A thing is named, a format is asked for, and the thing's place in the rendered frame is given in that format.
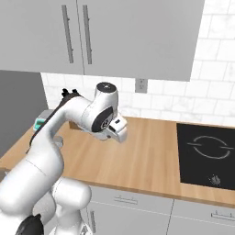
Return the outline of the grey wall socket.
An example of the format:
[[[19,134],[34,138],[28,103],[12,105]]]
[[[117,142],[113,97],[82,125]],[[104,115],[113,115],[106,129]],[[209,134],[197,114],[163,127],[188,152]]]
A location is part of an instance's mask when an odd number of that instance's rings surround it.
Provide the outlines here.
[[[146,79],[135,80],[135,92],[146,94],[148,90],[148,81]]]

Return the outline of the dark grey fridge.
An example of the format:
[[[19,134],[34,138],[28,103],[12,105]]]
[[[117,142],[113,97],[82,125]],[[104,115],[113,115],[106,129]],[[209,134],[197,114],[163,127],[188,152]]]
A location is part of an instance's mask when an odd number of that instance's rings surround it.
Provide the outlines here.
[[[40,73],[0,71],[0,158],[47,108]]]

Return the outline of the wide grey wall cupboard door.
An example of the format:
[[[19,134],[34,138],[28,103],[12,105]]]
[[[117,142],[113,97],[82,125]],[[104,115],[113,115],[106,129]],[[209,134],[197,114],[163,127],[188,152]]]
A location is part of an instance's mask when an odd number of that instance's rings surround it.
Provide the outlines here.
[[[188,82],[205,0],[77,0],[86,75]],[[88,6],[88,64],[83,5]]]

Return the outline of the grey drawer front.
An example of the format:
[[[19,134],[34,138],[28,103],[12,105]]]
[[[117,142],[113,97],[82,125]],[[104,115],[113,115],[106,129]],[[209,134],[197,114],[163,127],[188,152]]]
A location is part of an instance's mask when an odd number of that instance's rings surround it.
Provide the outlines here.
[[[144,211],[156,212],[165,215],[171,214],[173,200],[171,198],[150,196],[144,194],[138,194],[133,192],[115,190],[110,188],[92,186],[92,201],[98,203],[104,203],[107,205],[129,207]],[[138,200],[137,205],[131,205],[114,201],[114,196],[122,196],[125,198],[135,198]]]
[[[196,221],[235,227],[235,221],[212,218],[211,213],[215,213],[216,210],[219,214],[228,215],[231,213],[235,217],[235,208],[219,207],[177,199],[173,203],[172,215],[177,218],[189,218]]]

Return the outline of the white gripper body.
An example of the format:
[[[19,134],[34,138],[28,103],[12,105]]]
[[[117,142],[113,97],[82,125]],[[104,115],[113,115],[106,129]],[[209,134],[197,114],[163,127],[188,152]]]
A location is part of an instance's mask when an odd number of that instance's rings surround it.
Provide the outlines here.
[[[108,126],[106,129],[107,136],[118,142],[123,142],[127,138],[127,127],[121,123],[114,123]]]

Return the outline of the teal and grey kitchen scale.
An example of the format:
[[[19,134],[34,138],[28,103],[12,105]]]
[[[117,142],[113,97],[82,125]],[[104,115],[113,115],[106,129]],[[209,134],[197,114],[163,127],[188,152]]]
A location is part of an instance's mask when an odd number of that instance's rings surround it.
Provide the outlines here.
[[[36,119],[33,125],[33,130],[37,131],[39,127],[45,122],[45,120],[50,116],[53,112],[53,109],[44,110]]]

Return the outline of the grey base cupboard door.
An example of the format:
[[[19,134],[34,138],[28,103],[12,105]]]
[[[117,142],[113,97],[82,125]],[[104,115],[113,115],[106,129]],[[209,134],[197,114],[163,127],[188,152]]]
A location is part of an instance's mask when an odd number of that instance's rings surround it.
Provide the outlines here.
[[[91,202],[87,208],[90,225],[91,210],[95,212],[94,235],[167,235],[169,215]]]
[[[235,218],[212,217],[204,221],[171,217],[167,235],[235,235]]]

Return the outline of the black hob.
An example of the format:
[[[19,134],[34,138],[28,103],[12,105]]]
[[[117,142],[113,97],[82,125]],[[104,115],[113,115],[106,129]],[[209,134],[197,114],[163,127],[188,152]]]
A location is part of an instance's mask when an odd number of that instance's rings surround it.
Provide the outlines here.
[[[180,181],[235,190],[235,129],[177,123]]]

